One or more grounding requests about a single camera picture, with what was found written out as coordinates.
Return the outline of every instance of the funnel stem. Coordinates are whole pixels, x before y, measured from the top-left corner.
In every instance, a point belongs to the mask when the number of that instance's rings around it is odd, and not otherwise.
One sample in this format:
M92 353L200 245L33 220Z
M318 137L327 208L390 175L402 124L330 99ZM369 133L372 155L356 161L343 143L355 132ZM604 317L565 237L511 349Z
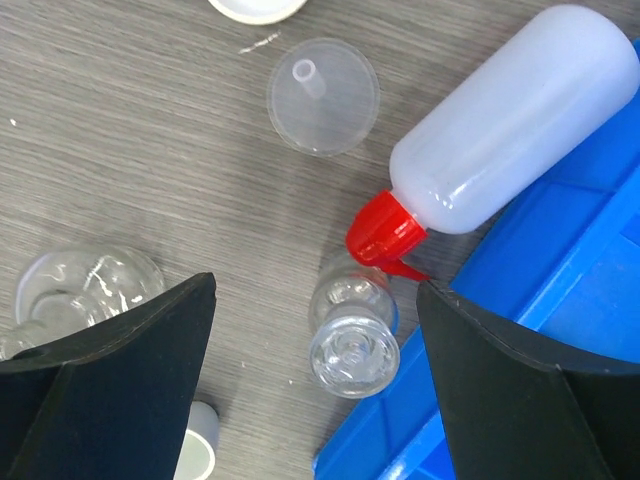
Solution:
M293 78L302 85L311 98L318 100L327 93L327 85L316 65L308 58L298 60L292 69Z

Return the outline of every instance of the red nozzle cap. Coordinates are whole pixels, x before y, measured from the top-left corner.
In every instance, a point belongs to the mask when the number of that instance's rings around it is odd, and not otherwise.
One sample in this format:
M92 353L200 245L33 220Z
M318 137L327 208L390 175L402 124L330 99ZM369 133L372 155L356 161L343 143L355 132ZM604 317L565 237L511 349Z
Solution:
M347 249L354 259L368 267L379 267L390 275L421 281L427 275L403 263L400 258L427 238L415 218L385 190L356 215L347 232Z

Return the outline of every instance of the tabletop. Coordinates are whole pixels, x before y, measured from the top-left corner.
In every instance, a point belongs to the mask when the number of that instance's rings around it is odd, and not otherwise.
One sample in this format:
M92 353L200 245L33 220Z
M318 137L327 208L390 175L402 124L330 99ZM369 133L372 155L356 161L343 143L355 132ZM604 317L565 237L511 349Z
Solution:
M319 267L389 185L394 144L552 3L308 0L255 27L206 0L0 0L2 325L21 268L56 246L136 247L169 285L212 271L218 307L197 395L222 422L213 478L312 478L354 405L310 378ZM640 36L637 0L586 4ZM316 37L359 49L381 87L369 136L331 158L288 147L266 108L278 59ZM413 261L446 282L487 228L433 233ZM393 289L403 342L416 285Z

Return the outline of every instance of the white plastic cap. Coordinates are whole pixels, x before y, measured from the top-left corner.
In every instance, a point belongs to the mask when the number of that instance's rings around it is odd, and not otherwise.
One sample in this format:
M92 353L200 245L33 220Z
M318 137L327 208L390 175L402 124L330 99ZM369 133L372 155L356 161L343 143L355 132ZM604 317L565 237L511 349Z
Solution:
M220 422L215 410L193 402L173 480L207 480L216 464Z
M290 17L307 0L209 0L220 13L236 22L269 25Z

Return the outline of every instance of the plastic funnel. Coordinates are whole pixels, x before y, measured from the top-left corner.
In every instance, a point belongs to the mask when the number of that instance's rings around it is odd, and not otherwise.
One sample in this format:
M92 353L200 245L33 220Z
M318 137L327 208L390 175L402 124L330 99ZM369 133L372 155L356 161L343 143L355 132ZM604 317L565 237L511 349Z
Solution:
M378 79L352 46L319 38L287 53L271 75L269 115L296 150L336 155L359 144L375 123Z

